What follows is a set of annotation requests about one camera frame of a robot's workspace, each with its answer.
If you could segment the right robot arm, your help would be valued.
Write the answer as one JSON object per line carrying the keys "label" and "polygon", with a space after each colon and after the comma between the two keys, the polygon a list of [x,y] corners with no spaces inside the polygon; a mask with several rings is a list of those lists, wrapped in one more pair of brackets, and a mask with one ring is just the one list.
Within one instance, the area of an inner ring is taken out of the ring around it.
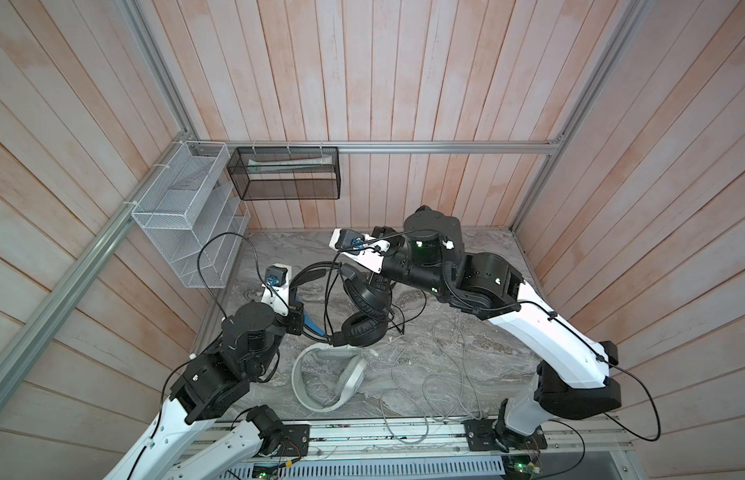
{"label": "right robot arm", "polygon": [[372,239],[372,271],[506,330],[540,357],[528,387],[502,402],[495,424],[502,450],[552,419],[588,419],[621,406],[610,374],[617,346],[578,332],[504,257],[466,252],[457,218],[422,206],[403,231],[377,227]]}

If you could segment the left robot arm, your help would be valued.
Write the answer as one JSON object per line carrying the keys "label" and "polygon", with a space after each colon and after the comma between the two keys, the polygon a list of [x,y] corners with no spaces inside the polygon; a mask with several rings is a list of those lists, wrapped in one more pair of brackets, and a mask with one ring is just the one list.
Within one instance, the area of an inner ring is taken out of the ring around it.
{"label": "left robot arm", "polygon": [[164,388],[158,416],[108,478],[214,479],[249,459],[272,460],[284,468],[305,458],[310,427],[286,425],[266,405],[248,408],[224,437],[184,457],[252,385],[272,378],[284,336],[302,334],[302,302],[290,300],[283,306],[286,313],[280,314],[252,301],[226,318],[220,338],[186,362],[176,382]]}

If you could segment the white headphones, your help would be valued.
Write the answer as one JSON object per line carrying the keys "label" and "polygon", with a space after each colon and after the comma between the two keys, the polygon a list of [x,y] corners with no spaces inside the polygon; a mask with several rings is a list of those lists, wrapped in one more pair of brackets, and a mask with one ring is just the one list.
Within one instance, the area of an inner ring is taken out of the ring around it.
{"label": "white headphones", "polygon": [[[308,387],[308,382],[304,380],[306,361],[316,366],[312,371],[314,377],[319,378],[320,374],[330,375],[329,380],[322,382],[330,386],[328,393],[320,394],[314,388]],[[298,354],[290,372],[292,391],[298,402],[308,410],[316,413],[333,412],[347,404],[358,393],[366,375],[366,368],[368,362],[364,358],[362,348],[348,345],[334,347],[317,343]]]}

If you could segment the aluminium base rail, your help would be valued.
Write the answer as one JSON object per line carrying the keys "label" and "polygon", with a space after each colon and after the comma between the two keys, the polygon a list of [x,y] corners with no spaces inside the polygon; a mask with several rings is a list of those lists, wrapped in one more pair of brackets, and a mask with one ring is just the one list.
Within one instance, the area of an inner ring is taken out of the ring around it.
{"label": "aluminium base rail", "polygon": [[628,435],[602,417],[554,421],[521,448],[490,426],[425,418],[298,420],[304,438],[274,459],[238,460],[222,479],[644,479]]}

